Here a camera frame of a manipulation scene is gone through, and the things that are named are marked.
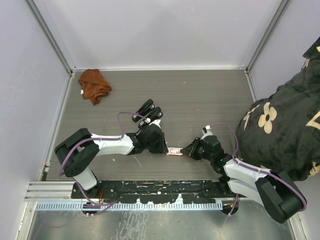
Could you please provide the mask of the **red white staple box sleeve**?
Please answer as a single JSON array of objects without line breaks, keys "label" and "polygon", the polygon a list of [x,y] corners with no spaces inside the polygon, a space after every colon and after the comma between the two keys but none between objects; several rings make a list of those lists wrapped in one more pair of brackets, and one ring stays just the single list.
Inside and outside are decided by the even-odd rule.
[{"label": "red white staple box sleeve", "polygon": [[182,148],[178,147],[169,147],[168,148],[168,156],[183,156],[183,153],[181,152]]}]

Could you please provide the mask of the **black stapler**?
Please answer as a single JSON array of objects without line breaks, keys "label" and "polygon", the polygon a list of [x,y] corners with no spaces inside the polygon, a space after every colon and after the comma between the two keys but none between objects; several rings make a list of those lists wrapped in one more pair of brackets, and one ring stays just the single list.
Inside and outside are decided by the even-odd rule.
[{"label": "black stapler", "polygon": [[153,110],[151,110],[151,112],[146,116],[146,119],[143,119],[139,123],[138,128],[142,130],[154,120],[159,120],[162,117],[163,117],[162,109],[159,106],[157,106]]},{"label": "black stapler", "polygon": [[142,119],[142,117],[147,116],[154,108],[154,101],[152,99],[148,99],[132,116],[131,119],[134,123],[137,123],[140,119]]}]

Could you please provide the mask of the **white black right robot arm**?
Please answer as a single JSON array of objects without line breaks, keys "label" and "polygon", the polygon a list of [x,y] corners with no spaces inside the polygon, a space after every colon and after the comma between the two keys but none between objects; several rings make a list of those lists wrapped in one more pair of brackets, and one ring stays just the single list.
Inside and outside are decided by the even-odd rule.
[{"label": "white black right robot arm", "polygon": [[210,162],[221,175],[218,189],[223,196],[247,197],[261,204],[278,223],[286,222],[307,207],[306,198],[284,170],[262,169],[233,158],[224,152],[215,135],[197,137],[180,152],[194,160]]}]

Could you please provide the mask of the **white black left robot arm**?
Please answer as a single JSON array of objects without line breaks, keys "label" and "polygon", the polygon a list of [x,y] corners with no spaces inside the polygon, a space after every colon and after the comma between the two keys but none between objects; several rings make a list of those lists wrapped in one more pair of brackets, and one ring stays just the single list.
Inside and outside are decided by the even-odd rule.
[{"label": "white black left robot arm", "polygon": [[95,198],[100,193],[97,177],[89,169],[95,157],[103,155],[137,155],[143,151],[151,154],[169,152],[165,134],[159,122],[147,125],[138,133],[125,133],[119,136],[103,136],[90,133],[81,128],[60,143],[54,153],[60,162],[59,176],[73,178],[88,198]]}]

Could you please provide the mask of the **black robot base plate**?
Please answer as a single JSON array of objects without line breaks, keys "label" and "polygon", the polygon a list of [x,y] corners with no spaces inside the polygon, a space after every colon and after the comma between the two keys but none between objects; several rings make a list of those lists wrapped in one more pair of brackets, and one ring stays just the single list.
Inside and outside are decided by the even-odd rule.
[{"label": "black robot base plate", "polygon": [[236,196],[217,180],[102,180],[85,193],[91,200],[123,204],[173,204],[178,197],[183,204],[206,204]]}]

